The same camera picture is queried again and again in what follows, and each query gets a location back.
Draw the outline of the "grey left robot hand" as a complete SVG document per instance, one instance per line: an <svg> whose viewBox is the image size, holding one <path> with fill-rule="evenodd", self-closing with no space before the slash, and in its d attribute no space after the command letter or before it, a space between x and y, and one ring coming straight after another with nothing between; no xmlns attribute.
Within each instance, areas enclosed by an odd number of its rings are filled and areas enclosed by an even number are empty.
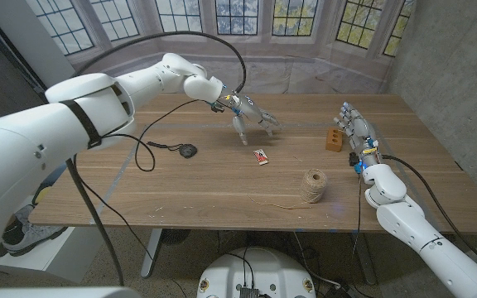
<svg viewBox="0 0 477 298"><path fill-rule="evenodd" d="M229 107L235 113L232 118L232 124L244 145L248 144L248 140L246 137L246 128L243 116L245 116L249 121L257 123L263 127L269 136L272 135L272 131L274 129L281 128L280 123L272 114L259 108L257 104L255 104L255 102L247 95L226 95L225 97L221 98L219 102Z"/></svg>

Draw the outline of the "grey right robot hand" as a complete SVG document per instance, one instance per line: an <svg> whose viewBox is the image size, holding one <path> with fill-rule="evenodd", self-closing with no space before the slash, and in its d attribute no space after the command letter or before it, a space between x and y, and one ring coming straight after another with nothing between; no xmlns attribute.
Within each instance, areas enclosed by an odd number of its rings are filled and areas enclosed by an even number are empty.
<svg viewBox="0 0 477 298"><path fill-rule="evenodd" d="M349 144L356 157L350 157L349 164L358 166L358 172L377 165L378 139L373 126L350 103L344 102L340 108L340 116L334 122L347 135Z"/></svg>

